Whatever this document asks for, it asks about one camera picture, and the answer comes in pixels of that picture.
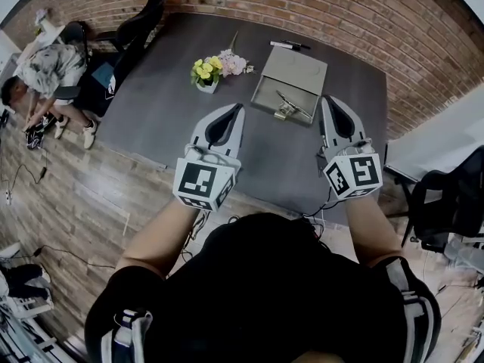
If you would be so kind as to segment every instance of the person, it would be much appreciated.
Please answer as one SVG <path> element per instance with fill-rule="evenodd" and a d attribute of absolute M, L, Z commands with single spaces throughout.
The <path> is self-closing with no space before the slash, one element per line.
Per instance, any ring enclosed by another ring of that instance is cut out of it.
<path fill-rule="evenodd" d="M 47 287 L 26 285 L 27 282 L 35 278 L 42 278 L 47 283 L 51 283 L 51 277 L 41 265 L 27 264 L 16 268 L 0 266 L 0 296 L 18 299 L 41 297 L 50 307 L 53 307 L 51 291 Z"/>
<path fill-rule="evenodd" d="M 5 81 L 2 102 L 10 106 L 19 104 L 29 93 L 24 131 L 36 126 L 47 112 L 51 112 L 57 119 L 55 138 L 61 137 L 72 118 L 83 126 L 84 148 L 89 149 L 95 140 L 97 123 L 74 107 L 72 100 L 56 100 L 54 97 L 59 86 L 77 85 L 85 69 L 85 55 L 74 45 L 54 44 L 41 48 L 17 68 L 16 76 Z"/>
<path fill-rule="evenodd" d="M 375 200 L 345 205 L 359 264 L 323 246 L 306 219 L 255 214 L 218 227 L 169 276 L 197 217 L 197 210 L 169 202 L 135 235 L 88 314 L 91 360 L 101 361 L 101 338 L 129 309 L 153 316 L 146 363 L 403 362 L 407 312 L 389 265 L 401 265 L 406 279 L 399 280 L 418 286 L 431 303 L 432 335 L 439 332 L 439 307 L 408 267 Z"/>

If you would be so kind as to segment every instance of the white shoe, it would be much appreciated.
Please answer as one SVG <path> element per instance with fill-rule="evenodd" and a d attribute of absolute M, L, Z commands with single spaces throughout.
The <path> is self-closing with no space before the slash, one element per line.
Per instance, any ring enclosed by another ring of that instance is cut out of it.
<path fill-rule="evenodd" d="M 98 130 L 98 123 L 92 120 L 94 124 L 91 128 L 84 128 L 84 149 L 89 149 L 94 144 L 96 138 L 96 131 Z"/>
<path fill-rule="evenodd" d="M 62 120 L 62 123 L 58 121 L 55 123 L 55 134 L 54 138 L 61 138 L 62 134 L 64 133 L 64 129 L 66 128 L 67 123 L 69 122 L 69 117 L 65 117 Z"/>
<path fill-rule="evenodd" d="M 51 309 L 54 308 L 54 300 L 52 300 L 52 292 L 49 288 L 45 288 L 47 290 L 47 298 L 45 299 L 45 302 L 47 303 L 48 306 L 51 307 Z"/>
<path fill-rule="evenodd" d="M 48 283 L 51 283 L 51 276 L 48 275 L 43 265 L 40 265 L 40 267 L 42 268 L 42 275 L 40 277 L 46 280 Z"/>

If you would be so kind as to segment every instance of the white box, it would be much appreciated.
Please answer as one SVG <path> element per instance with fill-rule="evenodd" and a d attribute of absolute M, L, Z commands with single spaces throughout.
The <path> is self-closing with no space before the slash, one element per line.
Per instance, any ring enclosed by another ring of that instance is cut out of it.
<path fill-rule="evenodd" d="M 178 159 L 173 194 L 187 206 L 218 211 L 235 186 L 235 169 L 201 160 Z"/>
<path fill-rule="evenodd" d="M 383 185 L 378 154 L 335 156 L 324 174 L 338 200 L 362 197 Z"/>

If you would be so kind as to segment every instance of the wooden floor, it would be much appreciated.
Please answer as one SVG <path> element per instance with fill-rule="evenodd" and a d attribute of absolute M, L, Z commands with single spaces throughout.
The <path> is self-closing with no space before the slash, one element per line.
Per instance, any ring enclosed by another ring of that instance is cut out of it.
<path fill-rule="evenodd" d="M 19 240 L 24 253 L 32 254 L 47 244 L 72 251 L 90 263 L 115 265 L 133 235 L 171 197 L 172 173 L 154 163 L 114 153 L 99 143 L 91 150 L 84 150 L 82 136 L 75 132 L 79 131 L 76 128 L 74 132 L 66 130 L 60 140 L 54 140 L 51 132 L 44 140 L 44 150 L 30 151 L 20 131 L 22 126 L 22 116 L 17 114 L 6 129 L 0 131 L 2 180 L 8 179 L 11 187 L 21 163 L 36 179 L 43 166 L 48 169 L 36 185 L 22 168 L 12 191 L 12 204 L 7 206 L 5 199 L 0 197 L 0 247 Z M 7 182 L 2 182 L 2 192 L 6 187 Z M 385 199 L 387 209 L 399 209 L 402 204 L 402 195 L 386 195 Z M 294 216 L 232 192 L 221 211 L 211 214 L 189 249 L 196 253 L 208 233 L 226 223 L 230 216 L 258 211 Z M 403 229 L 405 221 L 396 225 Z M 324 242 L 333 251 L 354 258 L 347 228 L 327 222 Z M 473 278 L 446 274 L 446 261 L 441 256 L 423 252 L 417 245 L 411 245 L 408 256 L 416 275 L 434 292 L 444 283 L 465 284 Z M 87 266 L 69 254 L 50 249 L 44 249 L 33 262 L 41 262 L 52 278 L 55 308 L 42 315 L 46 327 L 61 342 L 75 335 L 82 338 L 88 310 L 113 270 Z M 466 333 L 482 314 L 478 302 L 475 291 L 464 287 L 453 287 L 439 295 L 446 319 L 435 362 L 454 361 L 451 357 L 458 355 Z"/>

